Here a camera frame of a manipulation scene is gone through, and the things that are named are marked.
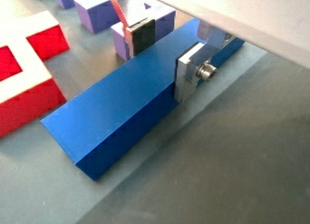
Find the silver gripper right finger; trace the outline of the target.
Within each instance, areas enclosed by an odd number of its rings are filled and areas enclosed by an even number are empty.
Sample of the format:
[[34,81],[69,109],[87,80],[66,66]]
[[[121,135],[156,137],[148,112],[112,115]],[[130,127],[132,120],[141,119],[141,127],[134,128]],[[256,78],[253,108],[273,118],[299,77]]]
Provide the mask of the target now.
[[177,58],[174,98],[180,102],[197,91],[200,80],[209,82],[213,79],[217,67],[212,59],[234,40],[230,33],[204,21],[200,22],[198,37],[201,41]]

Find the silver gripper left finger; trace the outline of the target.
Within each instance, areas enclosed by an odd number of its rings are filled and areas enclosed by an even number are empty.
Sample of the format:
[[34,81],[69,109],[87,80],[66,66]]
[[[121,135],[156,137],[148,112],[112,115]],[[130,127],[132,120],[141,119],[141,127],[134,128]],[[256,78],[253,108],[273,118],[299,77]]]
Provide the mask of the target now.
[[144,0],[112,0],[124,23],[130,55],[137,56],[156,44],[156,20],[149,17]]

